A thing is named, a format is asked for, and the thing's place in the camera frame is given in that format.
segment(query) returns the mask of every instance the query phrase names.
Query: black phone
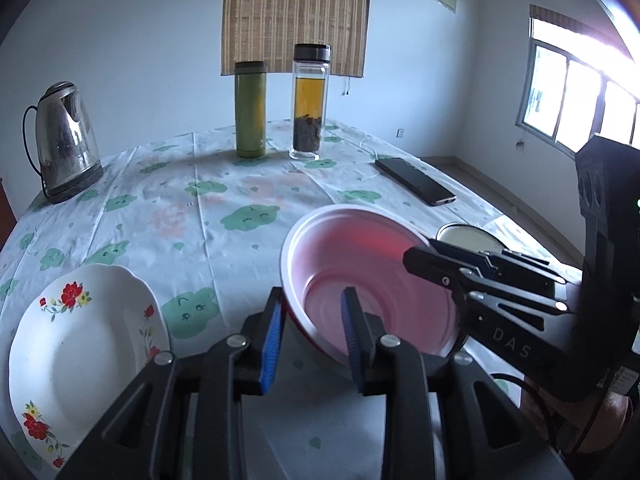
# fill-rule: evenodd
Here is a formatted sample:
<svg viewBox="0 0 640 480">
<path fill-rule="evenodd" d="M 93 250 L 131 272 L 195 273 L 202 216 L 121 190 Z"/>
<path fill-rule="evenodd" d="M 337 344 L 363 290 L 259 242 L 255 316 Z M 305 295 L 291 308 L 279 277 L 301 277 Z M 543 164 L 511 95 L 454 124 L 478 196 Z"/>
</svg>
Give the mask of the black phone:
<svg viewBox="0 0 640 480">
<path fill-rule="evenodd" d="M 429 205 L 453 202 L 456 196 L 403 158 L 379 158 L 376 166 Z"/>
</svg>

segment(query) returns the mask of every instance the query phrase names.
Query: bamboo blind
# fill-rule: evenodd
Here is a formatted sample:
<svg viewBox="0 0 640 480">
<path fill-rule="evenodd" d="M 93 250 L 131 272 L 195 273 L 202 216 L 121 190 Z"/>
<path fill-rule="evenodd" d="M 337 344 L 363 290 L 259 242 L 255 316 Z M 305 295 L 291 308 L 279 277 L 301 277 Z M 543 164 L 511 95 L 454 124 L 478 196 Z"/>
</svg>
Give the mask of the bamboo blind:
<svg viewBox="0 0 640 480">
<path fill-rule="evenodd" d="M 609 36 L 608 34 L 604 34 L 583 22 L 569 18 L 568 16 L 555 12 L 554 10 L 545 9 L 545 7 L 539 7 L 536 5 L 529 6 L 529 16 L 536 20 L 542 20 L 543 22 L 566 28 L 567 30 L 576 32 L 577 34 L 589 36 L 594 40 L 598 40 L 600 43 L 616 48 L 622 54 L 631 58 L 631 54 L 629 54 L 629 50 L 626 48 L 624 41 L 622 41 L 622 38 L 617 34 L 613 37 Z"/>
<path fill-rule="evenodd" d="M 332 47 L 331 72 L 362 77 L 369 0 L 224 0 L 222 75 L 236 61 L 291 72 L 296 43 Z"/>
</svg>

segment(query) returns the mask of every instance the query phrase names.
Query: floor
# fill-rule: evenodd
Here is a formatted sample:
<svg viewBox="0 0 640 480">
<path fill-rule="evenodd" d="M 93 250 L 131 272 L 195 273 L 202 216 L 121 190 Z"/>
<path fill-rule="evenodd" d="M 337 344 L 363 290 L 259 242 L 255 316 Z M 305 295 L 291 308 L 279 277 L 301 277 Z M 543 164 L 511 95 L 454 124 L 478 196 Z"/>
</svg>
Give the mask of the floor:
<svg viewBox="0 0 640 480">
<path fill-rule="evenodd" d="M 476 177 L 467 173 L 462 168 L 453 164 L 433 164 L 440 171 L 448 174 L 451 178 L 455 178 L 460 184 L 467 186 L 476 195 L 481 196 L 488 203 L 498 208 L 505 215 L 511 218 L 516 224 L 533 236 L 542 246 L 546 248 L 553 256 L 562 263 L 574 267 L 581 267 L 553 238 L 547 235 L 538 224 L 531 218 L 526 216 L 521 210 L 516 208 L 511 202 L 502 197 L 484 183 L 480 182 Z"/>
</svg>

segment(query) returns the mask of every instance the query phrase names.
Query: human hand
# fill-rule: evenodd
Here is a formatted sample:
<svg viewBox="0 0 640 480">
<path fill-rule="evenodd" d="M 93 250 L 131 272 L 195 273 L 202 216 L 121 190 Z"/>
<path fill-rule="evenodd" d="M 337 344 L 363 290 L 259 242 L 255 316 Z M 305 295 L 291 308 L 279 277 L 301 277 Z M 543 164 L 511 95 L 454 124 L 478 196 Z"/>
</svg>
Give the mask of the human hand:
<svg viewBox="0 0 640 480">
<path fill-rule="evenodd" d="M 570 436 L 569 439 L 566 439 L 565 442 L 558 442 L 561 450 L 569 453 L 574 448 L 575 443 L 587 425 L 587 421 L 591 417 L 600 392 L 592 393 L 581 402 L 562 402 L 532 381 L 528 379 L 525 380 L 537 391 L 542 400 L 544 400 L 552 416 L 556 414 L 560 415 L 569 424 L 574 426 L 574 434 Z M 622 427 L 624 426 L 626 414 L 629 409 L 630 399 L 628 397 L 609 392 L 598 411 L 598 415 L 589 433 L 580 445 L 578 452 L 593 453 L 611 446 L 622 432 Z M 548 433 L 542 414 L 533 398 L 524 390 L 520 397 L 520 411 L 533 424 L 538 434 L 545 440 L 548 440 Z"/>
</svg>

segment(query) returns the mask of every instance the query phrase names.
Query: kettle lid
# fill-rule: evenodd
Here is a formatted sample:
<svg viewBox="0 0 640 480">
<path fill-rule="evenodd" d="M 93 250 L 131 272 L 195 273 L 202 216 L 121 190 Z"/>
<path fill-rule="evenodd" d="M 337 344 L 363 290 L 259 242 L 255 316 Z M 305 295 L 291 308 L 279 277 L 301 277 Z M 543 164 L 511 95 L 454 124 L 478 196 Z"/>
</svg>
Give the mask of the kettle lid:
<svg viewBox="0 0 640 480">
<path fill-rule="evenodd" d="M 58 92 L 60 90 L 64 90 L 65 88 L 71 88 L 72 86 L 74 86 L 74 84 L 69 82 L 69 81 L 60 81 L 59 83 L 56 83 L 55 85 L 51 85 L 49 88 L 47 88 L 47 91 L 44 92 L 44 95 L 40 98 L 40 101 L 42 101 L 43 99 L 49 97 L 52 94 L 55 94 L 56 92 Z"/>
</svg>

